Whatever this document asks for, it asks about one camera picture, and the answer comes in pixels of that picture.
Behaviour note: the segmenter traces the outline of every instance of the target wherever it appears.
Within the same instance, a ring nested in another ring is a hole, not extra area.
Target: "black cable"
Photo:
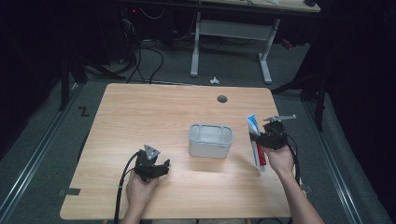
[[[131,169],[131,170],[129,170],[129,171],[127,172],[128,167],[129,167],[129,164],[130,164],[131,161],[134,159],[134,157],[137,156],[138,153],[139,153],[139,152],[136,152],[136,153],[131,157],[131,159],[128,160],[128,162],[126,163],[125,168],[124,168],[124,170],[123,170],[123,172],[122,172],[122,176],[121,176],[120,183],[119,183],[119,189],[118,189],[118,191],[117,191],[116,211],[114,212],[114,224],[118,224],[118,223],[119,223],[120,201],[121,201],[122,186],[123,186],[124,178],[125,178],[125,176],[126,176],[131,170],[133,170],[133,169]]]
[[[277,223],[283,224],[282,221],[281,221],[280,219],[275,218],[275,217],[260,218],[260,219],[257,221],[257,224],[261,224],[261,222],[264,221],[264,220],[274,220],[274,221],[276,221]]]
[[[161,64],[160,64],[160,66],[158,66],[158,68],[157,68],[157,69],[151,74],[151,76],[149,77],[149,83],[148,83],[148,84],[151,84],[151,83],[152,83],[152,78],[153,78],[154,75],[158,72],[158,70],[160,70],[160,68],[163,66],[163,55],[162,55],[159,51],[157,51],[157,50],[155,50],[155,49],[147,49],[147,50],[154,51],[154,52],[158,53],[158,54],[161,56]]]
[[[140,42],[140,44],[139,44],[139,46],[138,46],[138,52],[139,52],[139,62],[137,63],[137,65],[136,65],[136,68],[134,69],[134,71],[131,73],[131,75],[129,76],[129,78],[128,78],[128,80],[126,81],[126,83],[129,83],[130,81],[131,81],[131,79],[132,79],[132,76],[134,75],[134,73],[136,72],[136,70],[138,70],[139,69],[139,66],[140,66],[140,62],[142,61],[142,54],[141,54],[141,51],[140,51],[140,46],[141,46],[141,42]]]
[[[297,184],[300,186],[300,163],[298,162],[298,159],[297,159],[297,145],[296,145],[294,139],[291,138],[291,136],[289,136],[288,134],[286,135],[286,137],[283,136],[283,135],[282,135],[281,133],[279,133],[276,129],[274,129],[273,127],[271,127],[271,126],[269,126],[269,125],[267,126],[267,128],[272,129],[272,131],[273,131],[274,133],[276,133],[277,136],[283,138],[283,140],[286,142],[286,145],[288,146],[288,148],[289,148],[289,150],[290,150],[290,152],[291,152],[291,156],[293,157],[293,162],[294,162],[295,171],[296,171],[296,174],[295,174],[294,178],[295,178]],[[296,147],[295,151],[294,151],[293,148],[291,147],[291,145],[290,145],[290,143],[289,143],[287,137],[290,137],[290,139],[294,142],[294,145],[295,145],[295,147]]]

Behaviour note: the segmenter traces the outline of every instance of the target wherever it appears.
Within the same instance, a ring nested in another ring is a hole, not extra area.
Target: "wire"
[[[163,66],[163,55],[159,52],[159,51],[157,51],[157,50],[155,50],[155,49],[146,49],[146,50],[151,50],[151,51],[154,51],[154,52],[156,52],[156,53],[158,53],[160,56],[161,56],[161,64],[160,64],[160,66],[158,66],[158,68],[151,74],[151,76],[149,77],[149,83],[148,84],[151,84],[152,83],[152,79],[154,78],[154,75],[158,72],[158,70],[160,70],[160,68]]]
[[[126,81],[126,83],[129,83],[129,81],[132,79],[132,77],[134,76],[134,73],[135,73],[136,71],[139,71],[139,74],[140,74],[139,66],[140,66],[140,62],[142,61],[142,57],[141,57],[142,54],[141,54],[141,51],[140,51],[140,46],[141,46],[141,44],[142,44],[142,42],[140,42],[139,47],[138,47],[138,51],[139,51],[139,62],[137,63],[136,68],[135,68],[134,71],[131,73],[131,75],[129,76],[129,78],[128,78],[128,80]]]
[[[163,13],[165,12],[165,9],[163,9],[163,12],[161,13],[160,16],[158,16],[158,17],[151,17],[151,16],[149,16],[141,7],[140,7],[139,9],[140,9],[140,11],[143,12],[143,14],[145,14],[145,16],[149,17],[149,18],[152,19],[152,20],[158,20],[158,19],[163,15]]]
[[[124,168],[124,170],[123,170],[123,172],[122,172],[122,176],[121,176],[120,183],[119,183],[119,190],[118,190],[118,192],[117,192],[116,211],[114,212],[114,223],[115,223],[115,224],[118,224],[118,223],[119,223],[120,201],[121,201],[122,186],[123,186],[124,178],[125,178],[125,176],[126,176],[131,170],[133,170],[133,169],[131,169],[131,170],[129,170],[129,171],[127,172],[128,167],[129,167],[129,164],[130,164],[131,161],[137,156],[138,153],[139,153],[139,151],[136,152],[136,153],[131,157],[131,159],[128,160],[128,162],[126,163],[125,168]]]
[[[274,133],[276,133],[277,136],[283,138],[283,140],[286,142],[286,145],[288,146],[290,152],[291,152],[291,156],[293,157],[293,162],[294,162],[294,166],[295,166],[295,171],[296,174],[294,176],[297,184],[300,186],[300,163],[298,162],[298,158],[297,158],[297,144],[294,141],[293,138],[291,138],[291,136],[289,136],[288,134],[286,134],[286,137],[284,135],[282,135],[281,133],[279,133],[275,128],[271,127],[271,126],[267,126],[267,128],[270,128],[272,131],[274,131]],[[294,145],[295,145],[295,149],[293,150],[293,148],[291,147],[289,141],[288,141],[288,137],[293,141]]]
[[[274,221],[276,221],[277,223],[282,224],[282,221],[281,221],[280,219],[278,219],[278,218],[275,218],[275,217],[261,218],[261,219],[259,219],[259,220],[257,221],[257,224],[261,224],[261,222],[264,221],[264,220],[274,220]]]
[[[190,25],[189,31],[187,31],[187,33],[184,34],[181,38],[175,39],[175,41],[182,40],[182,39],[189,38],[189,37],[193,36],[193,35],[190,35],[190,32],[191,32],[191,30],[192,30],[192,26],[194,25],[194,21],[195,21],[196,14],[197,14],[197,13],[194,12],[194,15],[192,16],[192,21],[191,21],[191,25]]]

